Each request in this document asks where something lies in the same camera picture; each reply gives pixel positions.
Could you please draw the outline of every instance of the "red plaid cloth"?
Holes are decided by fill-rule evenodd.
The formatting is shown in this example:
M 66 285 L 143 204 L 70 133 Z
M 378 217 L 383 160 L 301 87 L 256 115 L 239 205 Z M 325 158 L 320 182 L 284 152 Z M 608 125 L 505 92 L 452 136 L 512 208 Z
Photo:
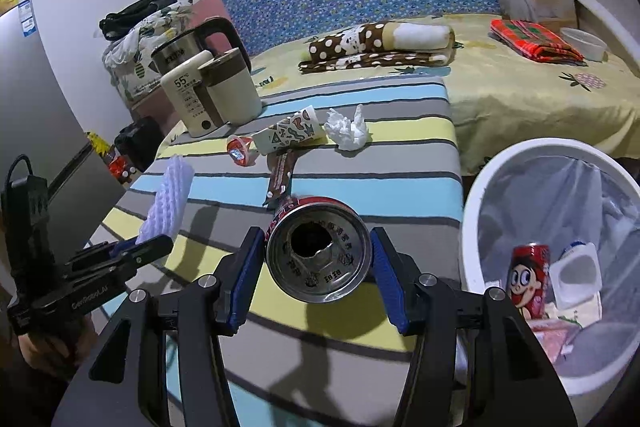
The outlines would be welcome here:
M 526 21 L 491 21 L 491 31 L 524 57 L 536 62 L 583 62 L 584 57 L 551 30 Z

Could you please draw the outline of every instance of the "yellow bedsheet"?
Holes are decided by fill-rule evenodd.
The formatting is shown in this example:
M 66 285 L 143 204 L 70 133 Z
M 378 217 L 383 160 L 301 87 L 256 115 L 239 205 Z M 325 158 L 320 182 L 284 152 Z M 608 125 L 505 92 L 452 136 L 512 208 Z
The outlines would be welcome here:
M 456 49 L 447 68 L 397 66 L 301 74 L 301 50 L 310 36 L 252 58 L 254 84 L 265 96 L 412 70 L 442 76 L 463 174 L 475 174 L 487 158 L 514 143 L 548 136 L 580 140 L 614 158 L 640 158 L 640 78 L 619 57 L 609 54 L 606 62 L 588 62 L 588 67 L 539 64 L 490 38 L 493 18 L 470 14 L 410 19 L 452 26 L 463 47 Z M 183 130 L 178 126 L 174 131 Z

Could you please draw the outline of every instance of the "brown polka dot blanket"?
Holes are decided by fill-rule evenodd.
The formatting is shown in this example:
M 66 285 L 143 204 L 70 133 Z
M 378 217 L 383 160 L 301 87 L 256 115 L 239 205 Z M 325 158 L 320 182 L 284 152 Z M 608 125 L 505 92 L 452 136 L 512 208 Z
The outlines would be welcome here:
M 376 66 L 445 66 L 454 41 L 449 26 L 367 23 L 310 42 L 298 67 L 302 73 L 319 73 Z

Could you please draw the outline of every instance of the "rolled blanket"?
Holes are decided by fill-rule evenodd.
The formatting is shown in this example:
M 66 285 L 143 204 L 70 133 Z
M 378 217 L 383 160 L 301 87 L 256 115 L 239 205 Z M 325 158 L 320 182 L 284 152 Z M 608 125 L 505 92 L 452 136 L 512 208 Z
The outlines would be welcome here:
M 376 66 L 443 66 L 451 58 L 448 26 L 407 22 L 367 23 L 310 42 L 299 64 L 303 73 Z
M 584 65 L 584 57 L 578 50 L 540 24 L 494 19 L 490 26 L 499 41 L 530 60 Z

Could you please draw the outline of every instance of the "refrigerator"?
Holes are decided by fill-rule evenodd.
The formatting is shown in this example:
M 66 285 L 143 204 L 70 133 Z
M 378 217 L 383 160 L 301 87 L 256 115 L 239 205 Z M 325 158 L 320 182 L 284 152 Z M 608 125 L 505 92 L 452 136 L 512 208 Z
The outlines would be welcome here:
M 4 187 L 19 154 L 30 158 L 36 176 L 47 179 L 49 244 L 56 260 L 63 262 L 84 248 L 124 188 L 94 152 L 66 103 L 37 20 L 25 19 L 29 14 L 25 6 L 16 6 L 0 15 L 0 181 Z M 26 174 L 21 162 L 12 179 Z M 0 284 L 13 293 L 1 232 L 0 243 Z

